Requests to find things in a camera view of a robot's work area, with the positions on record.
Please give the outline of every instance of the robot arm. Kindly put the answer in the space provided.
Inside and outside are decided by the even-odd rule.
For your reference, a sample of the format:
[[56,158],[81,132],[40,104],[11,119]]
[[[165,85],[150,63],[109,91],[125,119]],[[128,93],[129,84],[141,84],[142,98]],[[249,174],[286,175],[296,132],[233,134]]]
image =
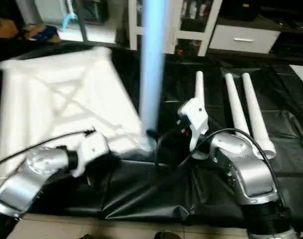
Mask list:
[[[192,137],[190,151],[208,131],[204,100],[199,94],[178,110],[187,121]],[[289,224],[286,208],[282,205],[273,175],[266,163],[254,153],[251,143],[244,137],[217,133],[206,147],[193,153],[193,158],[210,160],[223,170],[227,183],[240,205],[250,239],[296,239]]]
[[227,177],[241,206],[250,239],[296,239],[267,165],[244,138],[220,133],[210,143],[209,160]]
[[108,152],[107,141],[98,132],[88,135],[76,151],[65,147],[31,150],[0,186],[0,239],[12,232],[52,175],[59,170],[69,170],[73,177],[79,177],[88,163]]

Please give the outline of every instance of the black wire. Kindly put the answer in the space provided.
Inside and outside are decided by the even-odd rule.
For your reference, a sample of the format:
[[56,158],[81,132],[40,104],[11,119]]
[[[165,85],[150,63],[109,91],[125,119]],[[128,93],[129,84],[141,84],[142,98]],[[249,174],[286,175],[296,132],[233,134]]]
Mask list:
[[222,132],[230,132],[230,131],[235,131],[235,132],[238,132],[242,135],[244,135],[247,139],[249,139],[254,145],[255,147],[259,150],[259,153],[262,155],[263,159],[264,159],[264,162],[265,164],[267,165],[267,167],[269,168],[270,172],[271,172],[271,175],[272,175],[272,178],[274,180],[274,184],[275,184],[275,187],[278,191],[278,194],[279,194],[279,198],[280,198],[280,201],[282,202],[282,205],[285,207],[286,206],[286,203],[285,203],[285,199],[284,199],[284,196],[282,194],[282,191],[280,190],[280,185],[279,185],[279,181],[275,175],[275,172],[274,172],[274,169],[272,167],[272,165],[270,164],[270,161],[269,159],[267,158],[267,156],[265,155],[264,151],[262,150],[262,148],[260,147],[260,145],[255,141],[255,139],[250,136],[248,133],[240,130],[240,129],[237,129],[237,128],[223,128],[223,129],[219,129],[211,134],[209,134],[208,136],[206,136],[203,140],[201,140],[197,146],[188,154],[188,156],[179,164],[178,167],[183,167],[190,158],[192,158],[192,155],[199,149],[199,147],[205,143],[208,139],[210,139],[211,137],[215,136],[216,134],[218,133],[222,133]]
[[161,147],[161,144],[163,143],[163,141],[168,138],[171,134],[177,132],[179,129],[178,128],[172,128],[169,131],[167,131],[164,135],[160,136],[157,142],[157,146],[156,149],[154,151],[154,163],[156,168],[159,168],[159,162],[158,162],[158,153],[159,153],[159,149]]
[[87,134],[90,134],[90,133],[93,133],[93,132],[95,132],[94,129],[80,130],[80,131],[65,133],[65,134],[62,134],[62,135],[59,135],[59,136],[56,136],[56,137],[53,137],[53,138],[46,139],[44,141],[41,141],[41,142],[39,142],[37,144],[34,144],[34,145],[30,146],[30,147],[24,148],[24,149],[22,149],[22,150],[20,150],[20,151],[18,151],[16,153],[14,153],[14,154],[12,154],[12,155],[10,155],[10,156],[8,156],[8,157],[0,160],[0,165],[3,164],[3,163],[5,163],[5,162],[7,162],[10,159],[12,159],[15,156],[18,156],[18,155],[20,155],[20,154],[22,154],[22,153],[24,153],[26,151],[29,151],[32,148],[35,148],[35,147],[40,146],[42,144],[48,143],[50,141],[53,141],[53,140],[56,140],[56,139],[59,139],[59,138],[63,138],[63,137],[67,137],[67,136],[70,136],[70,135],[79,134],[79,133],[85,133],[87,135]]

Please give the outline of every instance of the white plastic tube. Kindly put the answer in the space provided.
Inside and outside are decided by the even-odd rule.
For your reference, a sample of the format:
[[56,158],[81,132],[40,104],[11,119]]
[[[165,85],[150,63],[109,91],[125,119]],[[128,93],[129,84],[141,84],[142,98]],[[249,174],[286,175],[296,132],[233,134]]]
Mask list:
[[201,102],[201,106],[204,108],[204,83],[203,83],[203,72],[197,71],[196,77],[196,98]]
[[[232,74],[225,74],[225,81],[231,106],[234,127],[250,134]],[[243,135],[239,133],[236,133],[236,135],[243,137]]]
[[251,77],[248,73],[244,73],[242,78],[254,139],[261,146],[268,159],[274,158],[276,150],[267,133]]
[[144,0],[140,118],[144,132],[156,129],[163,76],[167,0]]

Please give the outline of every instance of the black tarp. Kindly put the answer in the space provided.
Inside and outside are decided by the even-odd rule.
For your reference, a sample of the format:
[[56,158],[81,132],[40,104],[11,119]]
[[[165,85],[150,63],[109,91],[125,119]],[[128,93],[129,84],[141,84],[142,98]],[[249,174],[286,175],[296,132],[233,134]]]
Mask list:
[[[67,52],[85,48],[80,44],[64,45]],[[56,49],[64,52],[59,46]],[[33,54],[54,52],[34,51]],[[112,61],[138,109],[139,55],[113,49]],[[224,73],[238,76],[243,72],[250,73],[270,138],[277,150],[271,164],[292,210],[293,225],[303,231],[303,82],[288,65],[167,56],[160,132],[167,131],[174,124],[179,106],[194,95],[198,70],[205,75],[205,107],[211,131],[233,126]],[[247,115],[241,79],[235,77],[235,82]],[[179,141],[167,146],[160,160],[171,166],[163,166],[160,172],[155,170],[152,158],[133,155],[119,160],[107,156],[91,165],[83,177],[67,178],[47,187],[32,212],[106,220],[243,227],[241,210],[223,175],[197,161],[190,161],[183,169],[175,169],[174,165],[186,156],[185,144]]]

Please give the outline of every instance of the black table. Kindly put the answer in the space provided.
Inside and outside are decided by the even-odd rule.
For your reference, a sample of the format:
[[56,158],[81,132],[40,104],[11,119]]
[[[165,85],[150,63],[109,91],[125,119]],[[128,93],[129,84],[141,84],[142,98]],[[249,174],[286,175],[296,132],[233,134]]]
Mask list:
[[[80,43],[55,46],[0,41],[6,49],[0,60],[21,59],[88,49]],[[139,54],[113,49],[112,61],[138,110]],[[159,131],[176,121],[179,106],[194,95],[196,71],[205,74],[205,104],[210,130],[232,127],[223,75],[249,72],[263,117],[278,155],[271,160],[284,197],[292,210],[293,225],[303,231],[303,82],[288,65],[167,56],[159,116]],[[236,79],[247,115],[241,79]],[[219,227],[243,227],[241,210],[232,190],[216,169],[191,160],[176,169],[187,154],[184,142],[168,142],[156,171],[153,159],[132,155],[120,160],[108,155],[91,165],[81,178],[67,178],[44,190],[32,212],[92,216],[106,220],[179,222]]]

